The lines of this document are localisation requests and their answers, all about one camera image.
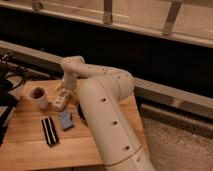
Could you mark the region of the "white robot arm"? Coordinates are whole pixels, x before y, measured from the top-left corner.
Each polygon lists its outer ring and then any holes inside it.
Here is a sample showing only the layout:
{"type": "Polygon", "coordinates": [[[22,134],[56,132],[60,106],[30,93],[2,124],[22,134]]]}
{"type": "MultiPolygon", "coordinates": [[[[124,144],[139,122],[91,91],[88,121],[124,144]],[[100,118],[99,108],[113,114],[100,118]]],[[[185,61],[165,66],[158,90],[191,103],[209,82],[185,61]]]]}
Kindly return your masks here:
{"type": "Polygon", "coordinates": [[[63,58],[60,66],[65,88],[73,89],[78,77],[85,78],[77,96],[106,170],[156,171],[119,105],[133,93],[133,76],[123,69],[86,64],[82,56],[63,58]]]}

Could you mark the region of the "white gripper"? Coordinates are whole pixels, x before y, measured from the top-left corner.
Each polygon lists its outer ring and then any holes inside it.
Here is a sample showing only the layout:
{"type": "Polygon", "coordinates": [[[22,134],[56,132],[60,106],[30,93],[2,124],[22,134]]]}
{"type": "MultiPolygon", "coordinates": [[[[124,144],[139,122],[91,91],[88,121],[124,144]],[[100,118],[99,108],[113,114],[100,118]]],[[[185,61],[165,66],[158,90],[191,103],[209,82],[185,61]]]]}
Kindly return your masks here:
{"type": "Polygon", "coordinates": [[[55,87],[55,92],[61,91],[63,88],[67,90],[70,96],[70,99],[76,99],[76,92],[73,91],[77,87],[78,76],[76,74],[65,73],[62,82],[58,83],[55,87]]]}

